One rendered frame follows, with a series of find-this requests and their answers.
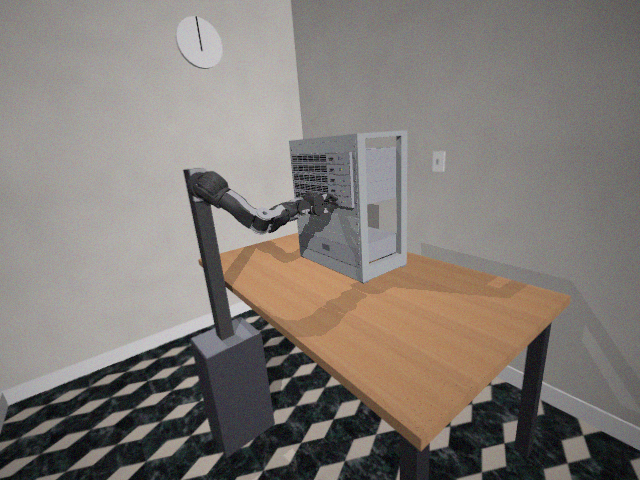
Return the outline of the grey server rack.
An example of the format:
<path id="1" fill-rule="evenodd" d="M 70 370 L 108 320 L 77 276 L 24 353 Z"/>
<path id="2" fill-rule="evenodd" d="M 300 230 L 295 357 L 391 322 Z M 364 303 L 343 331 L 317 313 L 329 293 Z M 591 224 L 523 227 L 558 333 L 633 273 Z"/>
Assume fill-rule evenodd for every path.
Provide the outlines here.
<path id="1" fill-rule="evenodd" d="M 391 136 L 396 147 L 365 148 L 366 137 Z M 307 191 L 338 197 L 324 201 L 338 203 L 330 212 L 297 219 L 301 257 L 363 284 L 406 266 L 407 138 L 402 130 L 289 141 L 295 199 Z M 396 197 L 397 233 L 368 227 L 367 204 Z"/>

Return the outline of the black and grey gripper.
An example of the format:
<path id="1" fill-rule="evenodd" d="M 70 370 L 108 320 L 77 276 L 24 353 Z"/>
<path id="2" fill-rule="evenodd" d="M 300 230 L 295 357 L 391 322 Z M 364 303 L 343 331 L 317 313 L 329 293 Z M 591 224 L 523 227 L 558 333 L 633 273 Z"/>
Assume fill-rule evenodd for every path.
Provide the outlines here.
<path id="1" fill-rule="evenodd" d="M 324 201 L 328 200 L 328 198 L 335 200 L 338 199 L 338 197 L 335 197 L 330 193 L 317 193 L 313 191 L 307 191 L 305 193 L 304 200 L 308 201 L 311 206 L 308 214 L 319 216 L 330 212 L 330 209 L 332 209 L 335 205 L 338 205 L 338 203 L 336 202 L 329 202 L 328 205 L 324 206 Z"/>

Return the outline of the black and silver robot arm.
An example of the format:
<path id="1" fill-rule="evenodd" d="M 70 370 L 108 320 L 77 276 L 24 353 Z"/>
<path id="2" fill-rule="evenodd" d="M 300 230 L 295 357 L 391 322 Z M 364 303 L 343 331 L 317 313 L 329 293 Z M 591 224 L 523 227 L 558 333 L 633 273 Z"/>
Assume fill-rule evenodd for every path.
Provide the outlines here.
<path id="1" fill-rule="evenodd" d="M 303 217 L 311 208 L 308 201 L 299 197 L 270 209 L 256 209 L 241 195 L 228 188 L 227 181 L 216 172 L 200 168 L 189 169 L 189 174 L 187 188 L 193 195 L 193 201 L 205 201 L 216 208 L 223 208 L 241 224 L 259 235 L 272 233 L 287 222 Z M 274 226 L 272 226 L 273 223 Z"/>

